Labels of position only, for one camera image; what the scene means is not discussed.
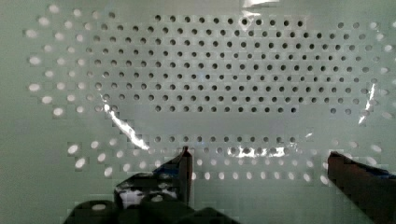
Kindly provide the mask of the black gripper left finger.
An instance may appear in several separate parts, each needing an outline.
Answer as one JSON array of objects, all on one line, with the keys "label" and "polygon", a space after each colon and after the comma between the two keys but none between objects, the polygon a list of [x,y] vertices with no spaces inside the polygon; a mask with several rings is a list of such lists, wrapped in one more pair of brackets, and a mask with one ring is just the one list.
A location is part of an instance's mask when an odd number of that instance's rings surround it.
[{"label": "black gripper left finger", "polygon": [[172,160],[149,173],[138,173],[121,181],[114,189],[114,201],[122,209],[137,206],[158,194],[188,203],[191,195],[192,155],[184,146]]}]

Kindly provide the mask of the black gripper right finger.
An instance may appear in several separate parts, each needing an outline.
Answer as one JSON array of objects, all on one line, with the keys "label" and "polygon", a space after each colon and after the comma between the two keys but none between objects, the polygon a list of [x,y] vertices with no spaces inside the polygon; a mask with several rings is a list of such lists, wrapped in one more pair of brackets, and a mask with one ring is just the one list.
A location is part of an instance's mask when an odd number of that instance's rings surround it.
[{"label": "black gripper right finger", "polygon": [[395,175],[332,151],[328,157],[328,178],[374,224],[395,224]]}]

